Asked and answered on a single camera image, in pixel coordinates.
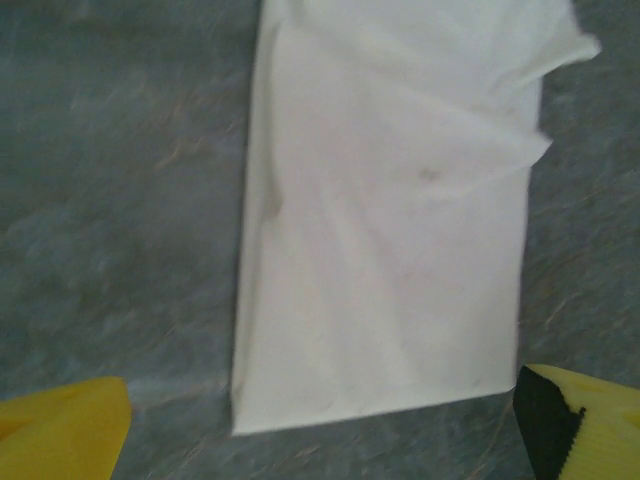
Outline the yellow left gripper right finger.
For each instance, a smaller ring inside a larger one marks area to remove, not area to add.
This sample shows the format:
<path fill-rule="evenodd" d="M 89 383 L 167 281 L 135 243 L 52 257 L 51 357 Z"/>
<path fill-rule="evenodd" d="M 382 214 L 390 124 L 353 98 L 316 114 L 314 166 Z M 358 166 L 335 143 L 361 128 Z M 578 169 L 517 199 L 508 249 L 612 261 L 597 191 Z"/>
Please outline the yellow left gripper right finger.
<path fill-rule="evenodd" d="M 637 389 L 529 364 L 513 409 L 536 479 L 638 480 Z"/>

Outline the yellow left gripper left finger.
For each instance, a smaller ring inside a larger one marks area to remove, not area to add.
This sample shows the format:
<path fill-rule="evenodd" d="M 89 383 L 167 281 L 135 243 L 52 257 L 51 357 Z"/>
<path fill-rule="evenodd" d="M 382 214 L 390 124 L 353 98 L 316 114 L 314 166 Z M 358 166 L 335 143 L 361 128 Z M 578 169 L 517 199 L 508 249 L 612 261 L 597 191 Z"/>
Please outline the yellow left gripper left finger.
<path fill-rule="evenodd" d="M 101 377 L 1 402 L 3 479 L 109 479 L 131 424 L 125 381 Z"/>

